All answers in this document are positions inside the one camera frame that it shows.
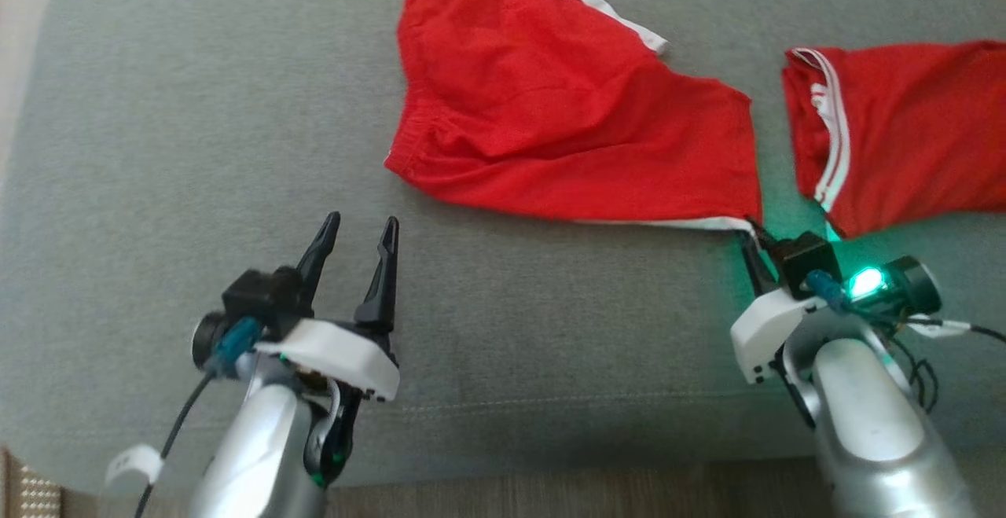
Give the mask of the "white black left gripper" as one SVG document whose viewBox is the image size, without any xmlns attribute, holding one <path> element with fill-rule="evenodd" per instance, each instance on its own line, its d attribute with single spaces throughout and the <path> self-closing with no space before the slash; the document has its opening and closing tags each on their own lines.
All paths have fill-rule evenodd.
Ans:
<svg viewBox="0 0 1006 518">
<path fill-rule="evenodd" d="M 312 307 L 325 261 L 334 249 L 341 217 L 330 212 L 302 255 L 299 304 Z M 362 327 L 393 327 L 398 295 L 400 224 L 388 218 L 377 245 L 378 263 L 363 302 L 356 307 L 355 322 Z M 284 357 L 292 364 L 324 377 L 349 384 L 375 399 L 392 401 L 398 395 L 400 372 L 377 343 L 349 329 L 323 320 L 301 320 L 279 342 L 259 341 L 256 352 Z"/>
</svg>

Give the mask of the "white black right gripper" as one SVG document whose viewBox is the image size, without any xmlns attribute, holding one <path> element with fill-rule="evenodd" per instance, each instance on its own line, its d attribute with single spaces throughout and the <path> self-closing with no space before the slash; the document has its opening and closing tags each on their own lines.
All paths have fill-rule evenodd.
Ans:
<svg viewBox="0 0 1006 518">
<path fill-rule="evenodd" d="M 750 278 L 754 302 L 732 324 L 734 359 L 747 384 L 765 378 L 769 362 L 807 315 L 826 307 L 820 297 L 795 299 L 779 288 L 776 275 L 762 256 L 779 241 L 754 219 L 747 219 L 750 232 L 739 232 L 740 252 Z"/>
</svg>

